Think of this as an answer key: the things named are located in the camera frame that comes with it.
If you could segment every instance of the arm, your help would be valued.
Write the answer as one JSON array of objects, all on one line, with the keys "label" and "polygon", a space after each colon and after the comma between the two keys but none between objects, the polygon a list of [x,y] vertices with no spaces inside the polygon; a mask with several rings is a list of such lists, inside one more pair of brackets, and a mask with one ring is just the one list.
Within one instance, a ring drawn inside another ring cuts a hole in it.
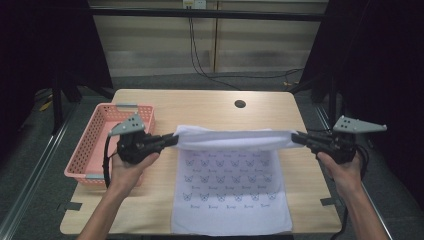
[{"label": "arm", "polygon": [[141,163],[123,162],[118,154],[112,157],[112,181],[77,239],[106,239],[119,207],[136,185],[143,170],[159,157],[153,153]]},{"label": "arm", "polygon": [[318,158],[336,182],[336,189],[346,203],[350,219],[358,239],[387,239],[386,232],[362,188],[359,155],[352,162],[337,164],[327,154],[320,152]]}]

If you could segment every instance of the pink plastic basket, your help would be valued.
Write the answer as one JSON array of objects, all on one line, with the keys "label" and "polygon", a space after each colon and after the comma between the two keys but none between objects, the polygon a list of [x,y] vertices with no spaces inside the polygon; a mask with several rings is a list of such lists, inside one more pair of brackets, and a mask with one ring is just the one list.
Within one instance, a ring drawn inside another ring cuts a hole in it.
[{"label": "pink plastic basket", "polygon": [[[125,111],[120,111],[118,108],[125,108]],[[97,105],[66,166],[65,176],[75,178],[82,184],[105,184],[102,164],[107,134],[114,126],[129,118],[136,111],[145,124],[145,132],[153,133],[155,119],[152,106],[110,103]],[[119,136],[111,137],[109,156],[116,149],[118,140]]]}]

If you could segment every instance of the wooden table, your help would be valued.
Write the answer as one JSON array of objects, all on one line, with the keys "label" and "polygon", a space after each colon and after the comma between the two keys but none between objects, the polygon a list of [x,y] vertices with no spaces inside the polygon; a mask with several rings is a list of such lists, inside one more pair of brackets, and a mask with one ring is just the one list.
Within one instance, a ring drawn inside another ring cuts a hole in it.
[{"label": "wooden table", "polygon": [[[236,100],[246,103],[235,106]],[[119,90],[113,103],[142,103],[155,107],[154,134],[167,134],[178,125],[198,125],[213,130],[305,131],[293,95],[282,92]],[[293,221],[293,234],[333,233],[341,228],[334,205],[322,206],[330,197],[323,173],[307,148],[279,152],[286,195]],[[166,148],[144,173],[142,185],[122,204],[110,233],[171,234],[177,168],[177,149]],[[64,234],[79,234],[100,201],[105,187],[78,184],[72,202],[79,211],[68,210],[61,224]]]}]

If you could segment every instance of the human hand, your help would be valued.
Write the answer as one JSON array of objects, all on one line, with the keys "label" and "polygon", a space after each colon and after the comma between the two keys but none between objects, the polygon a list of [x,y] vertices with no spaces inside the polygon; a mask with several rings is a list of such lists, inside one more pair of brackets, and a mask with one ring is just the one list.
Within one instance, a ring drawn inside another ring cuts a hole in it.
[{"label": "human hand", "polygon": [[347,200],[350,196],[362,191],[361,184],[361,158],[355,154],[351,162],[337,164],[333,158],[324,152],[319,152],[317,157],[321,160],[330,178],[336,183],[339,195]]},{"label": "human hand", "polygon": [[122,161],[119,154],[112,156],[112,179],[109,189],[117,191],[123,198],[127,197],[137,184],[143,171],[159,158],[159,153],[152,153],[139,164]]}]

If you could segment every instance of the wall outlet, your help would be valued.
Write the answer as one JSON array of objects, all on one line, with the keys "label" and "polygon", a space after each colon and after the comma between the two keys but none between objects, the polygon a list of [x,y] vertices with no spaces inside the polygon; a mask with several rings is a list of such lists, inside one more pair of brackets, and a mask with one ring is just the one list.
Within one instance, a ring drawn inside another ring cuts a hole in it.
[{"label": "wall outlet", "polygon": [[194,9],[194,0],[183,0],[183,9]]},{"label": "wall outlet", "polygon": [[194,0],[194,9],[206,9],[206,0]]}]

